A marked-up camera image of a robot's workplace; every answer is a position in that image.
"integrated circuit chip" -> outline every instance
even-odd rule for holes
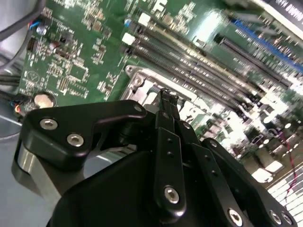
[[[82,80],[86,74],[87,70],[80,66],[73,65],[71,67],[70,75],[75,77],[76,79]]]
[[[102,28],[102,24],[100,21],[96,20],[94,23],[93,23],[93,26],[92,26],[93,30],[95,31],[100,31],[101,28]]]

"metal surface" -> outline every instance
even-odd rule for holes
[[[207,104],[196,94],[155,71],[134,65],[128,65],[125,71],[130,77],[130,81],[120,97],[121,100],[132,99],[144,107],[148,106],[150,108],[157,92],[165,87],[178,94],[183,100],[183,105],[179,105],[182,120],[191,123],[198,115],[205,114],[210,110]]]
[[[74,147],[81,147],[84,144],[84,138],[78,134],[71,134],[66,140]]]
[[[288,217],[287,214],[285,214],[284,212],[281,213],[282,217],[284,218],[284,220],[289,224],[292,225],[293,222],[291,221],[291,219]]]
[[[215,147],[215,148],[217,147],[217,143],[215,141],[211,140],[210,143],[213,147]]]
[[[168,115],[166,112],[163,113],[163,116],[164,116],[165,118],[169,119],[169,115]]]
[[[185,128],[187,128],[187,129],[191,128],[190,125],[187,122],[184,122],[183,124],[184,124]]]
[[[273,211],[271,210],[269,213],[270,213],[271,218],[272,218],[278,225],[281,225],[281,224],[282,224],[281,218],[280,218],[275,212],[273,212]]]
[[[72,173],[61,172],[37,158],[23,145],[20,148],[18,165],[30,174],[41,195],[52,209],[69,188],[84,180],[83,170]]]
[[[58,123],[53,119],[45,118],[40,121],[40,126],[45,130],[55,130],[58,127]]]
[[[135,110],[136,110],[136,111],[142,112],[142,109],[141,109],[141,107],[140,107],[140,106],[135,105],[135,106],[134,106],[134,108],[135,108]]]
[[[45,35],[47,30],[46,30],[46,27],[45,26],[38,26],[37,29],[36,29],[36,32],[39,34],[39,35]]]
[[[170,203],[177,204],[179,202],[178,192],[175,189],[171,188],[171,187],[167,187],[167,188],[164,189],[164,195],[165,195],[165,198]]]
[[[235,223],[239,227],[243,226],[243,220],[235,210],[229,209],[228,214],[231,220],[233,221],[233,223]]]

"capacitor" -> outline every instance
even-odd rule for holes
[[[46,92],[40,92],[34,96],[34,103],[39,109],[50,108],[56,105],[56,100],[53,95]]]
[[[51,41],[48,45],[48,48],[51,51],[54,51],[58,46],[60,46],[60,43],[58,41]]]
[[[47,32],[47,29],[44,25],[39,25],[36,29],[36,32],[37,32],[38,35],[44,36]]]

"screw hole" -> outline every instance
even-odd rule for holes
[[[52,127],[52,126],[53,126],[53,123],[52,123],[51,121],[46,121],[46,122],[45,122],[45,125],[46,125],[46,126]]]
[[[208,155],[204,156],[207,161],[210,161],[210,157]]]
[[[80,141],[78,137],[73,137],[71,140],[72,140],[73,142],[79,142],[79,141]]]
[[[167,152],[167,155],[170,157],[170,158],[173,158],[174,157],[174,154],[172,152]]]
[[[239,221],[239,220],[240,220],[240,218],[239,218],[238,215],[232,214],[232,216],[233,216],[233,218],[234,218],[236,221]]]
[[[212,171],[212,174],[215,176],[215,177],[218,177],[219,175],[217,174],[217,172],[216,171]]]

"motherboard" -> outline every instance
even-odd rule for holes
[[[48,0],[19,92],[36,108],[133,99],[162,88],[200,140],[235,158],[298,146],[303,43],[262,9],[223,0]]]

